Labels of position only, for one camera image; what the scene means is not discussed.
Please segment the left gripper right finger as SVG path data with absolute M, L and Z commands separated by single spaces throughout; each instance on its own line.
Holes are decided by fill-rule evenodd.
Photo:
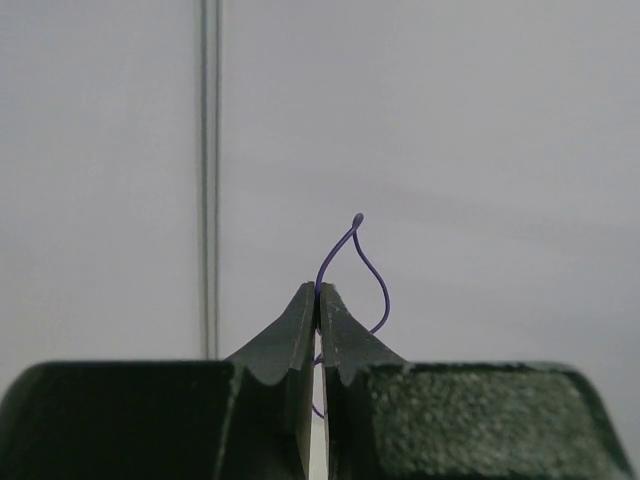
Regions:
M 631 479 L 592 383 L 554 362 L 415 363 L 319 296 L 332 479 Z

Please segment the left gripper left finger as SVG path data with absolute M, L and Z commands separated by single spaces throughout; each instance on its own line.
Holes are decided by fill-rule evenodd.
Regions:
M 223 360 L 51 361 L 1 402 L 5 479 L 305 479 L 315 292 Z

